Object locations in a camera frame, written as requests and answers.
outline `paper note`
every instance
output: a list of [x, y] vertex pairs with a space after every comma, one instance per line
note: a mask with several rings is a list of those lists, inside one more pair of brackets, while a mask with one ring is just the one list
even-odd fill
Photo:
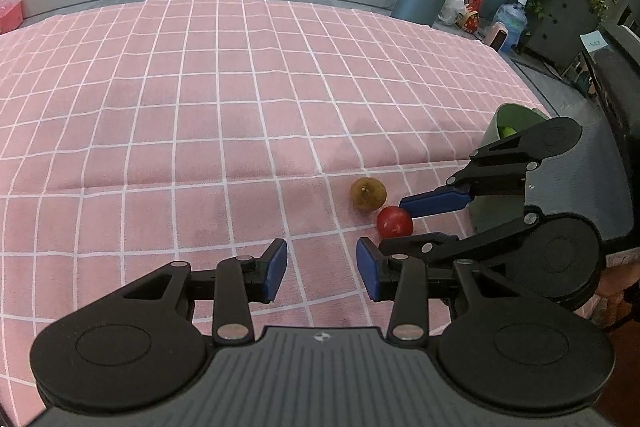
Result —
[[580, 38], [582, 39], [582, 44], [584, 44], [584, 47], [589, 54], [608, 46], [607, 41], [597, 30], [587, 33], [586, 35], [580, 35]]

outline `ribbed gray panel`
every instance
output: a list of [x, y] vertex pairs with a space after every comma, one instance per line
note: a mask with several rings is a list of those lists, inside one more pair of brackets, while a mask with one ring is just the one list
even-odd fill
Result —
[[607, 121], [584, 101], [563, 114], [582, 126], [580, 141], [569, 151], [542, 160], [527, 172], [525, 204], [545, 216], [578, 214], [589, 219], [603, 241], [628, 234], [634, 215], [625, 169]]
[[[322, 342], [314, 336], [328, 333]], [[508, 417], [458, 395], [417, 349], [378, 330], [270, 328], [250, 347], [226, 348], [187, 393], [111, 418], [52, 409], [33, 427], [605, 427], [594, 410], [546, 419]]]

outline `wooden floor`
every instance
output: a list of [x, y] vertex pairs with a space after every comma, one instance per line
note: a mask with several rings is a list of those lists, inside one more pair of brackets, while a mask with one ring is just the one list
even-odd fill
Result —
[[597, 408], [618, 427], [640, 427], [640, 323], [629, 322], [609, 338], [616, 365]]

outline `brown kiwi fruit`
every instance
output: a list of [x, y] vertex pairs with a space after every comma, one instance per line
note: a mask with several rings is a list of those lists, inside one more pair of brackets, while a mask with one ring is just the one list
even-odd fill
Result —
[[386, 187], [375, 178], [360, 178], [351, 185], [349, 198], [356, 210], [373, 212], [385, 204]]

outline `gray cabinet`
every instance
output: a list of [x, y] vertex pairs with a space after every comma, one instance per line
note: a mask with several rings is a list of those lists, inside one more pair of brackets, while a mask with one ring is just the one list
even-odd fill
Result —
[[580, 53], [580, 35], [594, 31], [598, 22], [587, 0], [548, 0], [545, 17], [529, 21], [531, 36], [524, 45], [563, 71]]

